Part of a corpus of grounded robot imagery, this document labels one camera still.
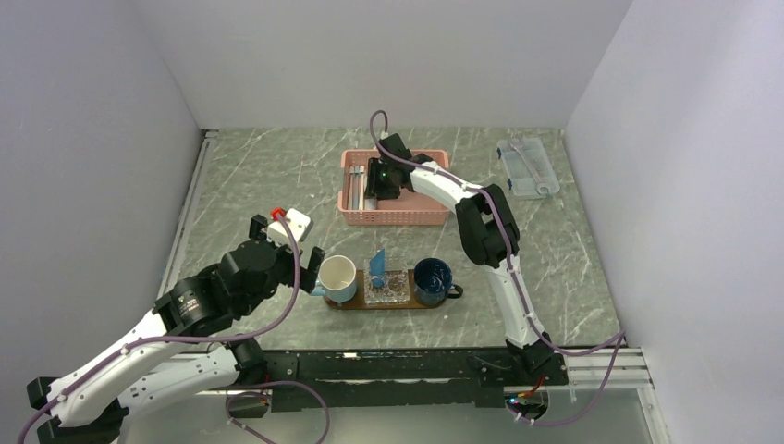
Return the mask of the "light blue mug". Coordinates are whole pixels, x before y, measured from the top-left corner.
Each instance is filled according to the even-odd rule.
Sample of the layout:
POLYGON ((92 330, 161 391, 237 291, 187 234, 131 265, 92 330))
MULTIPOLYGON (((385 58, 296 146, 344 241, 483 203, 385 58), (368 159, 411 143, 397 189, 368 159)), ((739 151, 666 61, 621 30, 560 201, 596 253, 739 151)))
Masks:
POLYGON ((316 285, 310 295, 326 297, 335 303, 350 301, 357 292, 357 268, 345 255, 333 255, 323 260, 316 285))

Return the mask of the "pink plastic basket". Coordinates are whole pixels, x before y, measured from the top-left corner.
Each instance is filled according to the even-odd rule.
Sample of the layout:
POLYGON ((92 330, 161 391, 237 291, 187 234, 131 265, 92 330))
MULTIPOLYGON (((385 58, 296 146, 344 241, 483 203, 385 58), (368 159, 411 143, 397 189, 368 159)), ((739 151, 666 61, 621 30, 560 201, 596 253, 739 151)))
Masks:
POLYGON ((367 167, 370 158, 378 158, 376 150, 351 149, 341 155, 342 187, 337 195, 338 211, 350 226, 441 226, 450 211, 436 200, 403 189, 394 200, 379 201, 375 209, 353 209, 350 198, 350 171, 367 167))

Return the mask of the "brown wooden oval tray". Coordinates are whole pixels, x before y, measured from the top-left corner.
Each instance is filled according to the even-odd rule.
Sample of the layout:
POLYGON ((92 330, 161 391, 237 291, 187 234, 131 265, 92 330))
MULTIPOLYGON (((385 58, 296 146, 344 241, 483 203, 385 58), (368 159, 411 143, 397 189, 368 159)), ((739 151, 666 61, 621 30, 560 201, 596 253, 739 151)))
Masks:
POLYGON ((385 275, 384 287, 375 288, 371 283, 365 282, 364 271, 356 272, 356 292, 346 302, 332 301, 327 295, 322 299, 336 310, 419 310, 435 309, 444 304, 446 299, 433 304, 422 303, 416 295, 417 286, 414 282, 414 270, 393 270, 385 275))

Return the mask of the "blue toothpaste tube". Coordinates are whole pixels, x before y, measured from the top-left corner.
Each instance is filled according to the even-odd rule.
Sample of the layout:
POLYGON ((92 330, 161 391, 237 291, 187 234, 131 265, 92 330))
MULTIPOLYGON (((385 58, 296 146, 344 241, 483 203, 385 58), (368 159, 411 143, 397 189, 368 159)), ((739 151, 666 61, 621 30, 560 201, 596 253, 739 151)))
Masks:
POLYGON ((379 250, 368 262, 367 275, 371 288, 379 290, 386 284, 386 250, 379 250))

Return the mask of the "clear acrylic holder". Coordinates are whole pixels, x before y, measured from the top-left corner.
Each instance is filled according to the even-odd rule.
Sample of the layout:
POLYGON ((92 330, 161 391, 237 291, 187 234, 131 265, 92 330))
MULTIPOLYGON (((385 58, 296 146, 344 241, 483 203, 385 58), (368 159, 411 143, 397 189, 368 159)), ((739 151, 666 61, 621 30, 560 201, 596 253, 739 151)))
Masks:
POLYGON ((410 301, 410 278, 406 270, 386 271, 386 284, 379 290, 371 288, 369 278, 363 287, 363 298, 371 306, 401 305, 410 301))

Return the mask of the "dark blue mug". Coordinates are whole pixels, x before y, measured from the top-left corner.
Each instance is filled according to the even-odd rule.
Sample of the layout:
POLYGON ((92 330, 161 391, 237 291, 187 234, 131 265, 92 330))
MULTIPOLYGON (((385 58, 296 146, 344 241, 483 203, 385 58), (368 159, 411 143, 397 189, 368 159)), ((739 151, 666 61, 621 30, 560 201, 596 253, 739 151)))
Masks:
POLYGON ((436 306, 446 299, 458 299, 463 287, 453 282, 449 265, 437 258, 422 259, 413 269, 414 296, 424 306, 436 306))

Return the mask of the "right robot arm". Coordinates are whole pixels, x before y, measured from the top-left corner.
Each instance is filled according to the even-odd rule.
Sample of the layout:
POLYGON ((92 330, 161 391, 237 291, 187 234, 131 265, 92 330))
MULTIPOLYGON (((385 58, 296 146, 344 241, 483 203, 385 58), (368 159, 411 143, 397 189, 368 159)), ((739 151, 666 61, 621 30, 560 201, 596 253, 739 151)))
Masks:
POLYGON ((549 344, 526 294, 520 232, 504 192, 497 185, 472 184, 431 157, 413 154, 396 133, 373 140, 396 191, 425 195, 456 216, 462 249, 484 271, 502 314, 513 378, 522 384, 564 383, 563 356, 549 344))

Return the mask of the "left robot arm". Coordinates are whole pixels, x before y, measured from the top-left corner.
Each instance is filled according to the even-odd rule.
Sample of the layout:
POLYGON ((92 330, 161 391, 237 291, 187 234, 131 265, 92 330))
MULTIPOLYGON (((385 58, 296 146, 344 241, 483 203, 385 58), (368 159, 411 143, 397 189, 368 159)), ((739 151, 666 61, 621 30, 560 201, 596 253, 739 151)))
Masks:
POLYGON ((249 238, 161 296, 129 333, 81 368, 27 387, 42 443, 114 443, 124 425, 209 389, 268 380, 254 334, 228 337, 278 287, 311 292, 324 252, 303 261, 312 220, 296 209, 251 220, 249 238))

